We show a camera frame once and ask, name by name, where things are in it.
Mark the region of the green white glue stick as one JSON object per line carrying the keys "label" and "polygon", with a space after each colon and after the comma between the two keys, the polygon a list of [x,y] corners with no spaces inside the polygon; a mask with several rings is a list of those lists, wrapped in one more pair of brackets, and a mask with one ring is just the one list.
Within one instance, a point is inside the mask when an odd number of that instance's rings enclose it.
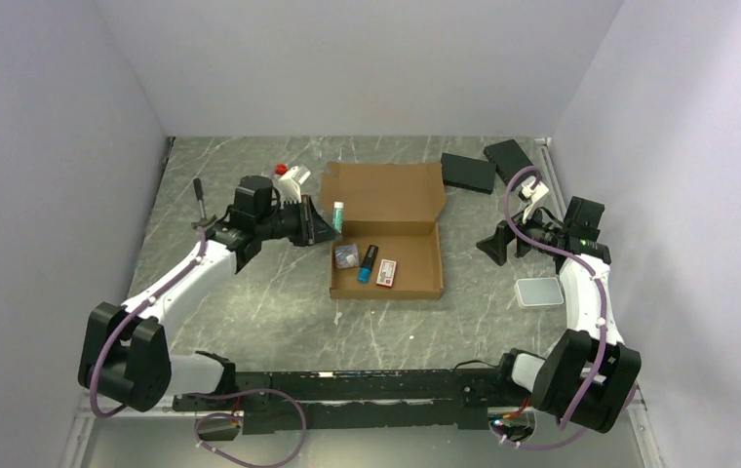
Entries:
{"label": "green white glue stick", "polygon": [[340,201],[335,201],[333,203],[333,212],[332,212],[332,227],[338,232],[342,232],[342,226],[343,226],[343,215],[344,215],[344,203]]}

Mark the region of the blue capped marker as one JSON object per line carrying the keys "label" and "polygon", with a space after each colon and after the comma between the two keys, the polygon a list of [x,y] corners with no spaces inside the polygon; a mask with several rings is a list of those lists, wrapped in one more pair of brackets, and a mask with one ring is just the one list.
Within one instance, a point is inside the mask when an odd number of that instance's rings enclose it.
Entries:
{"label": "blue capped marker", "polygon": [[378,254],[378,246],[369,245],[362,259],[362,262],[360,264],[359,273],[357,275],[357,281],[359,283],[367,284],[369,282],[377,254]]}

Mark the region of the brown cardboard box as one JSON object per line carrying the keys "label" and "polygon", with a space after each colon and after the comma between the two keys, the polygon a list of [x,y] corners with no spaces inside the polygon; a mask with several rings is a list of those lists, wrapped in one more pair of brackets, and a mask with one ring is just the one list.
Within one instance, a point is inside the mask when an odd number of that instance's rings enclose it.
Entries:
{"label": "brown cardboard box", "polygon": [[[359,269],[330,273],[332,299],[437,300],[444,291],[438,217],[446,205],[439,162],[359,164],[330,161],[322,174],[320,204],[344,203],[341,239],[355,244],[361,258],[378,246],[370,280],[357,281]],[[392,288],[375,284],[381,259],[397,262]]]}

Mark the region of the red staples box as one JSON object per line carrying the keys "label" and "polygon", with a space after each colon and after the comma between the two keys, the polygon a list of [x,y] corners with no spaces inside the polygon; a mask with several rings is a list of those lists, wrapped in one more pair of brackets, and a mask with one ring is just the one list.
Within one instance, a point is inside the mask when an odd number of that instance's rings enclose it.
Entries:
{"label": "red staples box", "polygon": [[397,262],[390,259],[381,259],[375,284],[383,288],[392,288],[395,280]]}

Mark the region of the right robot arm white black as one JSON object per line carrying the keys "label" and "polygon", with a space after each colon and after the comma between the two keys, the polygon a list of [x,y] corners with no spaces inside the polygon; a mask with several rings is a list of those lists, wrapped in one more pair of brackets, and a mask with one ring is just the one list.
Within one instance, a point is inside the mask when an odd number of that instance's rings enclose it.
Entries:
{"label": "right robot arm white black", "polygon": [[530,395],[533,408],[598,433],[608,432],[635,386],[642,367],[639,352],[628,348],[613,318],[608,286],[610,250],[599,243],[604,205],[574,197],[562,220],[546,208],[529,219],[515,214],[477,242],[498,265],[533,250],[551,256],[566,312],[566,329],[554,350],[542,358],[518,349],[500,361],[494,391],[516,405]]}

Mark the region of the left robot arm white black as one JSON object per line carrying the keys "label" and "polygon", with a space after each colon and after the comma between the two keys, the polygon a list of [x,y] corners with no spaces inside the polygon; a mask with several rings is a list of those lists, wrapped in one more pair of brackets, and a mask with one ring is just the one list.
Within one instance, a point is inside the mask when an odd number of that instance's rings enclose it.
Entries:
{"label": "left robot arm white black", "polygon": [[173,355],[170,337],[264,242],[286,239],[307,248],[340,237],[298,183],[262,175],[242,177],[225,213],[199,221],[195,231],[195,246],[163,277],[119,305],[103,302],[90,313],[78,382],[88,389],[95,416],[151,410],[177,395],[196,395],[215,410],[229,407],[238,392],[234,363],[203,351]]}

